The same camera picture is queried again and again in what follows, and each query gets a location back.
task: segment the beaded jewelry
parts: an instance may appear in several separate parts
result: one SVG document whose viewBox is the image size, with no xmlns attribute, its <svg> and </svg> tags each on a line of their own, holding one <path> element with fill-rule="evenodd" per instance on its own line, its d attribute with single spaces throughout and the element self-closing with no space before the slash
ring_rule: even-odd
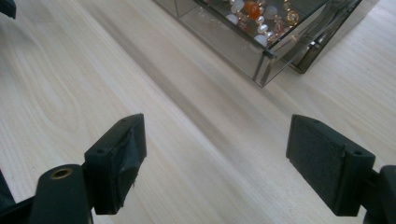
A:
<svg viewBox="0 0 396 224">
<path fill-rule="evenodd" d="M 278 15 L 278 10 L 274 6 L 267 6 L 267 0 L 229 0 L 231 12 L 226 18 L 244 31 L 248 30 L 248 21 L 257 23 L 257 34 L 254 39 L 267 46 L 274 43 L 285 34 L 292 26 L 299 21 L 299 14 L 291 9 L 290 0 L 284 0 L 283 8 L 286 10 L 285 21 Z M 271 21 L 273 25 L 271 31 L 266 21 Z"/>
</svg>

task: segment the wooden floor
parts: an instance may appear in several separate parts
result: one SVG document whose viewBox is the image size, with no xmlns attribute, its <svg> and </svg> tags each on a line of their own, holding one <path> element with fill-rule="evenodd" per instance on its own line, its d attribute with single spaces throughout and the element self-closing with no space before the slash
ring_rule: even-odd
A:
<svg viewBox="0 0 396 224">
<path fill-rule="evenodd" d="M 84 162 L 117 120 L 146 119 L 125 206 L 95 223 L 362 223 L 336 217 L 286 159 L 292 114 L 396 163 L 396 2 L 381 0 L 300 76 L 266 88 L 152 1 L 24 0 L 0 17 L 0 168 L 16 201 Z"/>
</svg>

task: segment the orange bead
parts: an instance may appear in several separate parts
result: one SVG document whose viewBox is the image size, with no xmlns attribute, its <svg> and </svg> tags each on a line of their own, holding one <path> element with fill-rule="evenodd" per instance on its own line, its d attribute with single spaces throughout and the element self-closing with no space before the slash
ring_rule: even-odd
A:
<svg viewBox="0 0 396 224">
<path fill-rule="evenodd" d="M 250 11 L 248 12 L 248 15 L 251 19 L 257 20 L 261 15 L 259 5 L 256 4 L 254 6 L 251 6 Z"/>
<path fill-rule="evenodd" d="M 260 17 L 260 7 L 259 4 L 253 1 L 246 1 L 244 5 L 244 10 L 253 20 L 257 20 Z"/>
</svg>

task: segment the metal grommet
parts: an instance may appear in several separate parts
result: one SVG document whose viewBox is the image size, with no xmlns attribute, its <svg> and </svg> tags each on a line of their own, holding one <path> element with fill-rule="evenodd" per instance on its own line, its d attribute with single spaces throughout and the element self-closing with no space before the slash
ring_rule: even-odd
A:
<svg viewBox="0 0 396 224">
<path fill-rule="evenodd" d="M 65 178 L 73 173 L 73 170 L 70 168 L 62 168 L 59 170 L 54 171 L 51 175 L 50 178 L 57 180 L 57 179 L 62 179 Z"/>
</svg>

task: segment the glass display case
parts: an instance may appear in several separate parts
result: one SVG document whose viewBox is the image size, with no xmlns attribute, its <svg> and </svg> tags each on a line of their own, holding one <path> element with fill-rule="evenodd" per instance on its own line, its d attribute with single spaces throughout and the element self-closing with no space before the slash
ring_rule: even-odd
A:
<svg viewBox="0 0 396 224">
<path fill-rule="evenodd" d="M 155 1 L 263 87 L 287 65 L 304 73 L 379 0 Z"/>
</svg>

